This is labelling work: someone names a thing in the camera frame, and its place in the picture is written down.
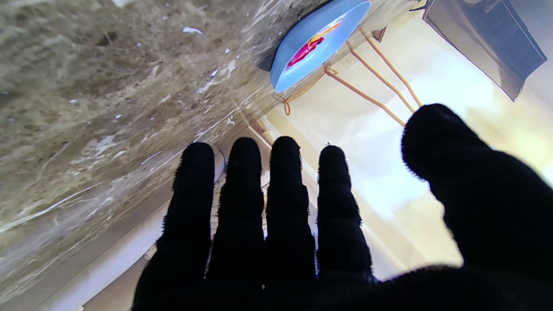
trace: orange wire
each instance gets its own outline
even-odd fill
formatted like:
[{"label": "orange wire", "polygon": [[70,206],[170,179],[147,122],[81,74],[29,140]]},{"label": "orange wire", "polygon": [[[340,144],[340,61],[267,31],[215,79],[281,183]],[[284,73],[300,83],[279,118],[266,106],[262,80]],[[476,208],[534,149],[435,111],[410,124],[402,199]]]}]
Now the orange wire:
[{"label": "orange wire", "polygon": [[284,105],[284,113],[286,113],[287,116],[290,116],[290,113],[291,113],[290,103],[288,103],[288,101],[285,101],[282,104]]},{"label": "orange wire", "polygon": [[361,62],[361,64],[363,64],[378,79],[380,79],[380,81],[382,81],[384,84],[386,84],[387,87],[389,87],[392,91],[394,91],[394,93],[396,93],[399,96],[401,101],[403,101],[403,103],[407,106],[407,108],[412,113],[415,113],[415,110],[413,109],[413,107],[411,107],[409,102],[407,102],[407,99],[405,99],[405,97],[403,97],[403,95],[399,92],[399,90],[396,89],[392,84],[390,84],[390,82],[388,82],[384,77],[382,77],[382,75],[379,74],[374,68],[372,68],[364,59],[362,59],[361,56],[359,56],[359,54],[355,53],[355,51],[353,50],[353,47],[351,46],[351,44],[348,41],[346,41],[346,44],[347,44],[347,47],[349,48],[349,51],[351,52],[351,54],[353,54],[353,56],[355,56]]},{"label": "orange wire", "polygon": [[370,101],[371,103],[377,105],[378,107],[380,107],[382,110],[384,110],[390,117],[392,117],[394,120],[396,120],[396,122],[398,122],[401,126],[405,127],[405,122],[403,122],[400,118],[398,118],[390,109],[388,109],[386,106],[384,106],[381,102],[375,100],[374,98],[368,96],[367,94],[363,93],[362,91],[359,91],[358,89],[356,89],[354,86],[352,86],[351,84],[345,82],[344,80],[340,79],[336,74],[338,72],[332,68],[327,68],[325,69],[325,74],[331,76],[332,78],[334,78],[334,80],[340,82],[341,84],[345,85],[347,88],[349,88],[350,90],[354,91],[357,95],[361,96],[362,98]]},{"label": "orange wire", "polygon": [[388,67],[390,67],[390,69],[395,73],[395,75],[398,76],[399,80],[401,80],[403,84],[405,84],[405,86],[407,87],[407,89],[409,90],[409,92],[415,99],[416,103],[419,105],[419,107],[422,107],[422,103],[420,102],[419,98],[415,95],[415,91],[413,91],[413,89],[411,88],[409,83],[405,80],[405,78],[403,78],[403,76],[398,72],[398,70],[394,67],[394,65],[390,63],[388,58],[386,58],[386,56],[384,56],[384,54],[377,48],[377,46],[371,41],[367,33],[361,27],[359,27],[359,31],[361,32],[365,40],[373,47],[374,51],[378,55],[380,55],[380,57],[386,63],[386,65],[388,65]]}]

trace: blue plate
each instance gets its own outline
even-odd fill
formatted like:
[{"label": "blue plate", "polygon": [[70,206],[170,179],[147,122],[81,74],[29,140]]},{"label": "blue plate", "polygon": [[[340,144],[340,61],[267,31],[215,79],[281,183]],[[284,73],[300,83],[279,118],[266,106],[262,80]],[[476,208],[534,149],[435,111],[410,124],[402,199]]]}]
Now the blue plate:
[{"label": "blue plate", "polygon": [[[326,62],[359,25],[371,3],[366,0],[334,0],[300,21],[280,43],[271,67],[271,83],[282,92],[298,83]],[[296,53],[321,29],[338,18],[339,26],[324,35],[324,40],[302,60],[288,67]]]}]

